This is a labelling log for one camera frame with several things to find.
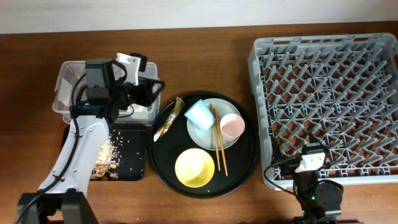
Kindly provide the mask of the white napkin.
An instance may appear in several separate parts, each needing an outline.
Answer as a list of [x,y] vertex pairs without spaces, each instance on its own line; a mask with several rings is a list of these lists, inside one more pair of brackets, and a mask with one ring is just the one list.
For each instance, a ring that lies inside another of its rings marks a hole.
[[146,113],[148,112],[148,107],[137,105],[137,104],[131,104],[127,107],[126,110],[120,110],[119,111],[119,118],[124,118],[128,116],[132,116],[134,114],[139,114],[139,113]]

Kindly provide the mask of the blue cup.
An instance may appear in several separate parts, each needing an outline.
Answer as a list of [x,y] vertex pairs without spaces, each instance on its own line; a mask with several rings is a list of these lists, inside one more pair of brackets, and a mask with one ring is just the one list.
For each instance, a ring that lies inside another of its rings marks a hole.
[[212,127],[215,122],[215,117],[203,100],[198,100],[185,112],[184,116],[202,130]]

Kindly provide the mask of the food scraps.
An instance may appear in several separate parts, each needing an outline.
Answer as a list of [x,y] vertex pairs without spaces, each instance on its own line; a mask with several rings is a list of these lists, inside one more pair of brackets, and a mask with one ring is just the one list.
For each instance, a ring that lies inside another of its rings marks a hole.
[[116,169],[121,164],[120,149],[123,146],[123,137],[120,131],[112,131],[107,140],[100,147],[91,172],[90,180],[118,180]]

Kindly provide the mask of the yellow bowl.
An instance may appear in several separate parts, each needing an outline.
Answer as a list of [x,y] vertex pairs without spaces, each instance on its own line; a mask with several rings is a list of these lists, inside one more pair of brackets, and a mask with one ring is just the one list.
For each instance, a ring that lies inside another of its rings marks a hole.
[[206,151],[191,148],[183,151],[175,161],[177,179],[185,186],[199,188],[206,185],[215,173],[213,158]]

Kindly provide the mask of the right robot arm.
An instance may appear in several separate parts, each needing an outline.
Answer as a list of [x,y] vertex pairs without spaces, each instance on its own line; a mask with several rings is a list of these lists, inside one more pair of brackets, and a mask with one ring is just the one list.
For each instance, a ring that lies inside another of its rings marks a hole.
[[282,175],[293,177],[293,195],[303,215],[294,217],[294,223],[336,223],[341,215],[343,186],[332,180],[320,180],[317,172],[325,166],[329,149],[312,133],[301,154],[287,159],[280,166]]

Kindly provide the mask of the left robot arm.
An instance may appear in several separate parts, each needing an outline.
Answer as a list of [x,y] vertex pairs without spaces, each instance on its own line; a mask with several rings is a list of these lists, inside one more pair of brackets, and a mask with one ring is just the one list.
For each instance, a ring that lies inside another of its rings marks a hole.
[[120,110],[131,104],[150,106],[165,83],[139,76],[147,65],[141,54],[94,58],[70,93],[70,130],[51,173],[35,193],[24,193],[17,204],[16,223],[50,223],[62,212],[62,223],[97,223],[87,199],[88,184],[100,147]]

